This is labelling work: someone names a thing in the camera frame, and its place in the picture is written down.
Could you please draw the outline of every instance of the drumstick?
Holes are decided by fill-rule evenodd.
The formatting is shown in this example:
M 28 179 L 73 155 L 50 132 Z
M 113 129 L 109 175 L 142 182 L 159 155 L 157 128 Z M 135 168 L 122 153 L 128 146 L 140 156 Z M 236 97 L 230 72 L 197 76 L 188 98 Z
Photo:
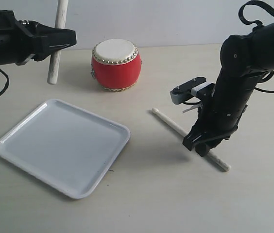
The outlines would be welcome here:
M 160 112 L 157 108 L 153 108 L 152 112 L 157 115 L 162 121 L 164 121 L 167 125 L 169 125 L 172 129 L 174 129 L 181 136 L 187 136 L 188 132 L 186 132 L 183 128 L 181 128 L 176 122 L 166 116 L 164 113 Z M 220 166 L 224 171 L 229 171 L 231 166 L 224 161 L 222 161 L 217 155 L 213 153 L 208 153 L 207 156 L 215 162 L 218 166 Z
M 65 27 L 68 2 L 69 0 L 58 0 L 55 28 Z M 60 61 L 60 51 L 54 52 L 51 55 L 50 66 L 49 66 L 49 74 L 48 74 L 49 84 L 57 83 L 59 61 Z

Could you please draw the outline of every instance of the plastic tray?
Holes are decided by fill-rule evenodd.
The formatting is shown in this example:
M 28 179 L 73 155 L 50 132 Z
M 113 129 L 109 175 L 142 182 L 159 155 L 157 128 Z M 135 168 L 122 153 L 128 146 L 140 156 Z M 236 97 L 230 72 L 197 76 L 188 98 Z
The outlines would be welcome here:
M 129 138 L 123 125 L 48 100 L 0 139 L 0 157 L 80 199 L 93 192 Z

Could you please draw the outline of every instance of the table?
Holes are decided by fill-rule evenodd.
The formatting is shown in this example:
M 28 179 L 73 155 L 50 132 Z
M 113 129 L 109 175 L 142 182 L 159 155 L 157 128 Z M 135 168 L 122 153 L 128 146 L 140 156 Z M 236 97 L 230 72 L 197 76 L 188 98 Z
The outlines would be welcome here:
M 95 191 L 71 200 L 0 159 L 0 232 L 274 232 L 274 94 L 255 91 L 239 130 L 213 150 L 224 173 L 181 144 L 154 117 L 157 107 L 190 129 L 169 91 L 197 76 L 215 82 L 220 45 L 140 48 L 138 83 L 104 91 L 90 76 L 90 50 L 62 52 L 57 85 L 48 62 L 1 68 L 11 79 L 0 97 L 0 137 L 41 102 L 58 98 L 126 125 L 131 139 Z M 4 77 L 0 74 L 0 88 Z M 274 78 L 261 88 L 274 89 Z

